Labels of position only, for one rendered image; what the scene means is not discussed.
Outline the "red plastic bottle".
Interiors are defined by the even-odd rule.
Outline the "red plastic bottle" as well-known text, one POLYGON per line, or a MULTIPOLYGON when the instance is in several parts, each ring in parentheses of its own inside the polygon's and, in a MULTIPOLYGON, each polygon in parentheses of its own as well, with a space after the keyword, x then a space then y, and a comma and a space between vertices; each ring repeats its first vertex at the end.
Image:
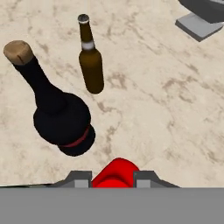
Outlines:
POLYGON ((93 188, 132 188, 138 167, 125 158, 113 159, 92 180, 93 188))

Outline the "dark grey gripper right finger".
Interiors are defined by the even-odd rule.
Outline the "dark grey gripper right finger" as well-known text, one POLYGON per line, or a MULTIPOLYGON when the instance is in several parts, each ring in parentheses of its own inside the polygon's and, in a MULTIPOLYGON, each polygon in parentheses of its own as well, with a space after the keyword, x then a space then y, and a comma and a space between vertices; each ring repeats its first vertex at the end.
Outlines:
POLYGON ((133 179, 133 186, 135 188, 178 188, 177 185, 171 184, 165 180, 160 179, 154 171, 134 171, 133 179))

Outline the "grey appliance with flat foot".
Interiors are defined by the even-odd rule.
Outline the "grey appliance with flat foot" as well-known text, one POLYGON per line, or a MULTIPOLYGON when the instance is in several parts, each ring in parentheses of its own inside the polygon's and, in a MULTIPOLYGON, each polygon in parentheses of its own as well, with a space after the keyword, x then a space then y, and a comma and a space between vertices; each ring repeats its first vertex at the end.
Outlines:
POLYGON ((220 31, 224 26, 224 0, 178 0, 190 13, 175 25, 198 42, 220 31))

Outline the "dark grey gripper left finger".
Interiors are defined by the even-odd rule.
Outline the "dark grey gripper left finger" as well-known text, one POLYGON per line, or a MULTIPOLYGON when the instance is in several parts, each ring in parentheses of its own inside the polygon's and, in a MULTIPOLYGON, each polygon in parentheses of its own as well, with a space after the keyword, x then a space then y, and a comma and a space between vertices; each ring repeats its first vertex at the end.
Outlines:
POLYGON ((65 179, 52 184, 52 187, 90 188, 92 186, 91 180, 91 171, 70 171, 65 179))

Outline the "black corked glass bottle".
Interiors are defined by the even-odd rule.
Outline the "black corked glass bottle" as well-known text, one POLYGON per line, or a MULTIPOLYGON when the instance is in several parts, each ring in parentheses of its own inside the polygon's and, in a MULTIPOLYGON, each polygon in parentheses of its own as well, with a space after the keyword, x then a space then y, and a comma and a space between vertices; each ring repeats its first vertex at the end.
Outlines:
POLYGON ((39 135, 68 156, 87 152, 95 141, 87 104, 77 95, 55 87, 23 40, 9 42, 3 54, 34 92, 37 109, 33 123, 39 135))

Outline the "brown glass beer bottle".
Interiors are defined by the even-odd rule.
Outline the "brown glass beer bottle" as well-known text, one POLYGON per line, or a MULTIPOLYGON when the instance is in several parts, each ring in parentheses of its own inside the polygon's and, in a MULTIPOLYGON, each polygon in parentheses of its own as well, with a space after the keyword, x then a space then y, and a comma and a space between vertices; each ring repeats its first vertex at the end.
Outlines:
POLYGON ((104 88, 102 55, 96 49, 92 35, 89 16, 78 16, 80 26, 81 51, 79 55, 80 68, 87 90, 91 94, 99 94, 104 88))

